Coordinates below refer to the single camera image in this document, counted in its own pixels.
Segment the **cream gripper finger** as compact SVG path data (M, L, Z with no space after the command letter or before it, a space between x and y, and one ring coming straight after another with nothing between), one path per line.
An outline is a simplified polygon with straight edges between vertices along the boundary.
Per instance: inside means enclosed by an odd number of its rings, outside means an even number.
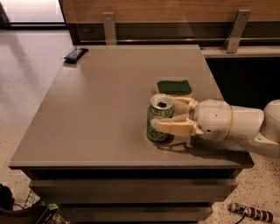
M172 99L176 115L191 114L199 104L192 97L172 97Z
M172 134L177 137L204 134L198 123L191 120L188 114L176 115L173 118L154 118L150 124L156 131Z

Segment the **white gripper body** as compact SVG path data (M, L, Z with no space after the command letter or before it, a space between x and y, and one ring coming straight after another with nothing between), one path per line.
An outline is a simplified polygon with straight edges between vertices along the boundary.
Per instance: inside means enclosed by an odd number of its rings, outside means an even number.
M229 132L232 115L232 109L225 101L206 100L200 102L192 117L198 124L196 135L204 140L224 140Z

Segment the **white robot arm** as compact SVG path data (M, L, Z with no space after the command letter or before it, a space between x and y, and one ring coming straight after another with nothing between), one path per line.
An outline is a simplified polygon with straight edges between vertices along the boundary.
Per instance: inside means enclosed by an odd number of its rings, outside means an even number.
M176 137L238 143L244 150L266 157L279 156L279 101L265 109L233 106L225 101L195 101L189 97L172 97L175 116L154 117L151 127Z

